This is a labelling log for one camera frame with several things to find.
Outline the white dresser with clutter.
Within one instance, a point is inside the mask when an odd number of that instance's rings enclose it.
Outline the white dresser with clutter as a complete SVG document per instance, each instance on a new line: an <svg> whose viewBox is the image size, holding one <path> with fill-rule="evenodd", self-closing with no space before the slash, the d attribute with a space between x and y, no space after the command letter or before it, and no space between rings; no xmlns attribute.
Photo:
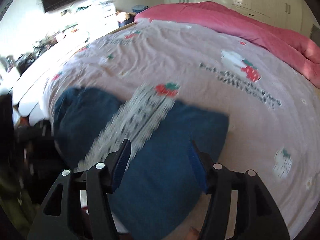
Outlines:
<svg viewBox="0 0 320 240"><path fill-rule="evenodd" d="M30 53L13 60L1 57L1 93L12 95L14 113L42 116L44 85L78 50L118 28L112 0L89 0L62 17L68 24L37 41Z"/></svg>

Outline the blue denim lace-trimmed pants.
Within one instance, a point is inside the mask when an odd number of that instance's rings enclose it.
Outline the blue denim lace-trimmed pants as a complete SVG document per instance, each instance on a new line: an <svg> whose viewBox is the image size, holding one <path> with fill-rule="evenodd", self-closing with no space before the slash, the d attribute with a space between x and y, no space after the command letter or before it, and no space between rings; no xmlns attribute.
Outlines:
<svg viewBox="0 0 320 240"><path fill-rule="evenodd" d="M97 88L69 88L60 95L53 108L53 131L71 169L88 169L85 156L122 105ZM201 195L189 151L196 145L217 160L228 126L223 113L174 103L108 197L112 213L134 239L163 239L186 219Z"/></svg>

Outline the grey upholstered headboard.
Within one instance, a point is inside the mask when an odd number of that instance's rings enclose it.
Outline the grey upholstered headboard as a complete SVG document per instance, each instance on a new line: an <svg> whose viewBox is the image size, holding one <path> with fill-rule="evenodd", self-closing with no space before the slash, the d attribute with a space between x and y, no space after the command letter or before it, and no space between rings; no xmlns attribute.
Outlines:
<svg viewBox="0 0 320 240"><path fill-rule="evenodd" d="M311 28L310 39L320 46L320 29L316 25L313 25Z"/></svg>

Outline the pink strawberry print bedsheet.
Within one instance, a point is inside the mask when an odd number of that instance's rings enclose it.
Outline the pink strawberry print bedsheet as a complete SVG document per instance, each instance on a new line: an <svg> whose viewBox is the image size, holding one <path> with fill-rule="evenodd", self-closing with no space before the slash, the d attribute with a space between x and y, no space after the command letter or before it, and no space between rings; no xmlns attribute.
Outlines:
<svg viewBox="0 0 320 240"><path fill-rule="evenodd" d="M69 88L97 88L123 103L85 156L88 168L124 138L133 147L130 163L181 101L228 116L214 161L233 171L255 170L291 238L319 204L319 98L304 76L247 40L197 24L142 19L85 46L47 80L41 104L52 126L54 105ZM208 202L201 191L186 219L163 239L200 228Z"/></svg>

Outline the pink fleece blanket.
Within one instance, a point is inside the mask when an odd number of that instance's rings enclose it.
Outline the pink fleece blanket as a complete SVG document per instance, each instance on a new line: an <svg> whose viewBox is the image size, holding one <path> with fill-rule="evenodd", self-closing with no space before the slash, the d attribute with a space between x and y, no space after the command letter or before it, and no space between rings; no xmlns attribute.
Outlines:
<svg viewBox="0 0 320 240"><path fill-rule="evenodd" d="M286 62L315 87L320 86L319 46L298 32L259 22L215 2L160 4L135 16L136 21L141 18L198 24L243 38Z"/></svg>

